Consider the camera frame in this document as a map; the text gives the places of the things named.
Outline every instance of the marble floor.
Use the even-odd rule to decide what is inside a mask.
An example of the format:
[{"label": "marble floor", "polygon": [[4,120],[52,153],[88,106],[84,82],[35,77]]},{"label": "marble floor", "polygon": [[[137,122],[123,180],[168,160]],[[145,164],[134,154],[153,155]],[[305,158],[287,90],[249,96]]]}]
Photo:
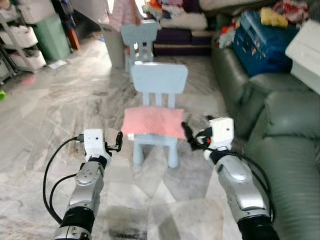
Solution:
[{"label": "marble floor", "polygon": [[[176,107],[198,131],[207,114],[226,116],[209,57],[159,57],[189,70]],[[86,128],[103,128],[115,141],[124,109],[139,106],[136,92],[123,70],[111,67],[103,42],[88,39],[82,50],[56,70],[45,67],[35,82],[23,85],[18,76],[3,89],[0,101],[0,239],[50,239],[58,227],[42,200],[45,166],[64,140]],[[145,162],[134,165],[133,142],[112,156],[106,169],[94,240],[237,240],[241,239],[212,163],[178,141],[180,165],[170,169],[167,149],[146,147]],[[76,173],[84,161],[81,143],[70,143],[57,155],[48,176],[54,183]],[[53,205],[60,216],[75,187],[74,180],[56,190]]]}]

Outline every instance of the pink clothing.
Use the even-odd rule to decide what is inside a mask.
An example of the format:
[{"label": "pink clothing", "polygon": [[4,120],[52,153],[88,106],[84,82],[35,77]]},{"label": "pink clothing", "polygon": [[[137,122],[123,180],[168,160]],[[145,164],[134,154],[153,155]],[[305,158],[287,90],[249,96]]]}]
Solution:
[{"label": "pink clothing", "polygon": [[[115,0],[113,11],[110,17],[110,25],[114,30],[120,32],[122,25],[133,24],[135,22],[135,15],[132,8],[132,0]],[[135,6],[138,17],[142,20],[137,6]]]}]

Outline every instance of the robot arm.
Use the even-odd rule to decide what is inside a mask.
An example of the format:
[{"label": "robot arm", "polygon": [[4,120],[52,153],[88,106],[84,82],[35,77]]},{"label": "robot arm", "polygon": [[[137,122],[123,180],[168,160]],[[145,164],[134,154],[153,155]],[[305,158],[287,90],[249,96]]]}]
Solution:
[{"label": "robot arm", "polygon": [[270,200],[261,186],[256,186],[249,166],[232,154],[234,122],[231,118],[209,119],[210,127],[199,132],[195,138],[191,128],[182,127],[193,151],[204,150],[204,157],[216,167],[218,179],[223,187],[234,220],[244,240],[279,240],[272,219]]},{"label": "robot arm", "polygon": [[121,147],[121,132],[116,138],[116,145],[108,146],[102,129],[84,131],[86,162],[75,176],[75,189],[52,240],[92,240],[92,228],[104,187],[104,173],[111,162],[112,154],[109,151],[119,152]]}]

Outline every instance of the yellow item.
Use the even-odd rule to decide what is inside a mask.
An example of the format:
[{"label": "yellow item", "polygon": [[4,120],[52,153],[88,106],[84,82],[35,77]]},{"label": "yellow item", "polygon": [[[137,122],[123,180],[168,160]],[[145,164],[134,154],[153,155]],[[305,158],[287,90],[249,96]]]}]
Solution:
[{"label": "yellow item", "polygon": [[272,25],[275,27],[288,27],[288,21],[286,17],[281,14],[273,11],[269,7],[261,8],[261,23],[263,25]]}]

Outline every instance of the blue suitcase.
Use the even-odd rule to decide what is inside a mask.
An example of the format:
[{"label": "blue suitcase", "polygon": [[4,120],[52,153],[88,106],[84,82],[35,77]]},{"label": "blue suitcase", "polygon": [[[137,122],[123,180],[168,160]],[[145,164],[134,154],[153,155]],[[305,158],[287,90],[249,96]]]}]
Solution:
[{"label": "blue suitcase", "polygon": [[285,50],[297,32],[293,25],[288,28],[263,25],[259,12],[245,12],[235,32],[233,48],[250,76],[289,72],[292,60]]}]

